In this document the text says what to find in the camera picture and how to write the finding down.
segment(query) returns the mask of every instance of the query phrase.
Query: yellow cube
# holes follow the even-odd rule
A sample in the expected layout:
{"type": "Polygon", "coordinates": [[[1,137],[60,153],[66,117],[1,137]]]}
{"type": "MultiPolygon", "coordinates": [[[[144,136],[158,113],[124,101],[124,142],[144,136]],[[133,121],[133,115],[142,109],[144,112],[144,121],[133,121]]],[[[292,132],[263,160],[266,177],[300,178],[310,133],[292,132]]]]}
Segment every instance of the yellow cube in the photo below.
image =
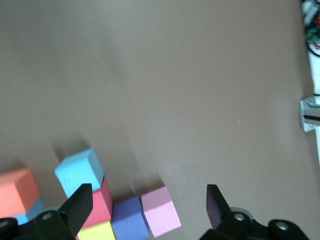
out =
{"type": "Polygon", "coordinates": [[[78,238],[79,240],[116,240],[110,221],[82,228],[78,238]]]}

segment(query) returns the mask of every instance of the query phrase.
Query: metal bracket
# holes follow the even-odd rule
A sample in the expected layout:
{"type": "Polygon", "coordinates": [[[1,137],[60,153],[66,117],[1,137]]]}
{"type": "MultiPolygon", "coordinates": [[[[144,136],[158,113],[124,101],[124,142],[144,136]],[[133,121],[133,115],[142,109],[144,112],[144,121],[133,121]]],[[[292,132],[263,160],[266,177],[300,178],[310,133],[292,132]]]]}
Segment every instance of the metal bracket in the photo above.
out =
{"type": "Polygon", "coordinates": [[[315,130],[315,126],[320,126],[320,105],[316,104],[314,96],[300,101],[299,122],[305,133],[315,130]]]}

